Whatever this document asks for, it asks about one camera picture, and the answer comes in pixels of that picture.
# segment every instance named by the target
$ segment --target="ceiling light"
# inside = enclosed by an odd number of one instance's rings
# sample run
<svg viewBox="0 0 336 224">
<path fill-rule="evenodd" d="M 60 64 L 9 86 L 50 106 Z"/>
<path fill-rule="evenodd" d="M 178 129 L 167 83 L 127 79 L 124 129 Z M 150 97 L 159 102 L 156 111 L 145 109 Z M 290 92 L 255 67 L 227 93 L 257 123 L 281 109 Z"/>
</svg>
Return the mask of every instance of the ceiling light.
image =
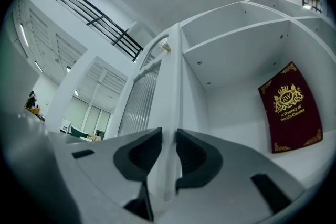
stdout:
<svg viewBox="0 0 336 224">
<path fill-rule="evenodd" d="M 20 24 L 20 28 L 21 28 L 21 32 L 22 32 L 22 35 L 23 35 L 23 39 L 25 40 L 25 43 L 26 43 L 27 47 L 29 47 L 29 44 L 28 44 L 28 41 L 27 41 L 27 38 L 26 38 L 26 34 L 25 34 L 25 30 L 23 29 L 22 24 Z"/>
<path fill-rule="evenodd" d="M 42 69 L 41 69 L 41 67 L 38 65 L 37 61 L 35 61 L 35 64 L 37 65 L 38 69 L 39 69 L 41 72 L 43 72 Z"/>
</svg>

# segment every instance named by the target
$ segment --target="book cover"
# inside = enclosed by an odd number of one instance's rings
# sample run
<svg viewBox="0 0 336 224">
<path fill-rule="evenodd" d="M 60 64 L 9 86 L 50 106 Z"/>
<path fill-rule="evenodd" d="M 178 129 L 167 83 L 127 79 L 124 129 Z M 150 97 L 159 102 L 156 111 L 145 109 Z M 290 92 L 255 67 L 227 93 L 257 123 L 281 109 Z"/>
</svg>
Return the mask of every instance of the book cover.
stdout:
<svg viewBox="0 0 336 224">
<path fill-rule="evenodd" d="M 323 139 L 314 97 L 293 62 L 258 91 L 267 114 L 272 153 L 297 150 Z"/>
</svg>

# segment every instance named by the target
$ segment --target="white pillar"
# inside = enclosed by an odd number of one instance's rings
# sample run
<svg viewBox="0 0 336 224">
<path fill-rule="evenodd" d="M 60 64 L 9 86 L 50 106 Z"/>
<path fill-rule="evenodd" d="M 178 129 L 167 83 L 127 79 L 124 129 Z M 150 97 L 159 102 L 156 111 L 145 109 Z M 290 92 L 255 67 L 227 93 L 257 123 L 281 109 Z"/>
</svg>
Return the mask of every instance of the white pillar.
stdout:
<svg viewBox="0 0 336 224">
<path fill-rule="evenodd" d="M 81 79 L 92 66 L 96 54 L 87 50 L 65 76 L 52 99 L 46 115 L 45 127 L 51 132 L 59 132 L 65 111 Z"/>
</svg>

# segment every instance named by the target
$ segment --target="gold corner ornament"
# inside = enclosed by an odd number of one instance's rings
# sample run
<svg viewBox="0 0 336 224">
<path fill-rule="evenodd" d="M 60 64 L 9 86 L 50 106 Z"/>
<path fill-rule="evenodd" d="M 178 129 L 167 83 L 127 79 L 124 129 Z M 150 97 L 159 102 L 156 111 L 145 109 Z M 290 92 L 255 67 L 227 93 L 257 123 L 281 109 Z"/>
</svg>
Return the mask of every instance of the gold corner ornament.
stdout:
<svg viewBox="0 0 336 224">
<path fill-rule="evenodd" d="M 321 140 L 322 140 L 321 129 L 318 129 L 316 136 L 314 136 L 313 138 L 307 140 L 303 145 L 304 146 L 309 146 L 309 145 L 315 144 L 316 142 L 319 142 Z"/>
<path fill-rule="evenodd" d="M 290 147 L 287 146 L 278 146 L 278 143 L 274 143 L 274 151 L 278 152 L 278 151 L 288 151 L 290 150 Z"/>
<path fill-rule="evenodd" d="M 296 88 L 294 84 L 292 84 L 290 90 L 288 89 L 288 86 L 281 86 L 278 93 L 280 96 L 275 95 L 275 102 L 273 103 L 276 113 L 291 108 L 303 99 L 300 88 Z"/>
<path fill-rule="evenodd" d="M 293 70 L 293 71 L 296 71 L 297 68 L 295 67 L 295 65 L 293 63 L 291 63 L 288 67 L 286 67 L 282 72 L 281 74 L 285 74 L 287 73 L 288 71 L 290 70 Z"/>
<path fill-rule="evenodd" d="M 261 91 L 262 91 L 262 94 L 265 94 L 265 91 L 266 91 L 267 87 L 271 85 L 271 82 L 272 82 L 271 80 L 268 81 L 268 82 L 266 82 L 266 83 L 260 88 Z"/>
</svg>

